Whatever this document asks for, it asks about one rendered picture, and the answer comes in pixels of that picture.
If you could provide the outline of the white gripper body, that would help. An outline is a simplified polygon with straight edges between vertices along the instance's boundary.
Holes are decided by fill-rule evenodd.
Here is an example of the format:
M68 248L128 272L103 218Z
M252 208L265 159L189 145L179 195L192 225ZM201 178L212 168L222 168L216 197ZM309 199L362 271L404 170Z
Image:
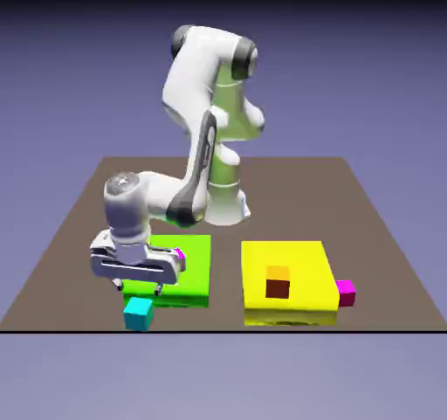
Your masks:
M186 269L186 256L179 258L175 248L146 244L98 245L90 248L91 267L98 277L128 279L175 285Z

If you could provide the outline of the small cyan cube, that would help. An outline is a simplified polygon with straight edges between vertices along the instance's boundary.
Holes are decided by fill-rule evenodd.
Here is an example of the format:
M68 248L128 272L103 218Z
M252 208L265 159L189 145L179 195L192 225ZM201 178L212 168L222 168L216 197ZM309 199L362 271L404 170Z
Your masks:
M123 311L128 330L146 332L154 317L154 302L151 299L131 297Z

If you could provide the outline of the small orange cube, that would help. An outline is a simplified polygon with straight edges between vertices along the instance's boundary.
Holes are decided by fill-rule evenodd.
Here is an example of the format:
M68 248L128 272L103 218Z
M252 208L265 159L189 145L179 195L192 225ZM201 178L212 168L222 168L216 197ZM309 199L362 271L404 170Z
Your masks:
M290 269L288 266L269 265L266 267L265 297L288 299L290 292Z

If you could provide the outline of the large green box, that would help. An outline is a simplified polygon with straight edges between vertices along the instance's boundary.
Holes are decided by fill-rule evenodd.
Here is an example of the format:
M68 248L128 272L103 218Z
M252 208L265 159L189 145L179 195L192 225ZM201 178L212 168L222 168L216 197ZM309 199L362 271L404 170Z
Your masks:
M124 305L132 297L152 299L155 307L207 307L210 296L211 237L209 235L153 235L158 247L180 248L186 257L186 269L176 285L165 285L154 296L155 284L124 280Z

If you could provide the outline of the large yellow box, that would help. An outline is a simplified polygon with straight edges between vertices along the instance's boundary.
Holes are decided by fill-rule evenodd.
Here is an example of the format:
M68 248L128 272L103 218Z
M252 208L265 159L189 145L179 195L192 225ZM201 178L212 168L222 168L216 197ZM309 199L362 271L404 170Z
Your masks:
M265 297L269 265L289 267L288 299ZM320 241L244 241L241 272L246 326L335 323L340 297Z

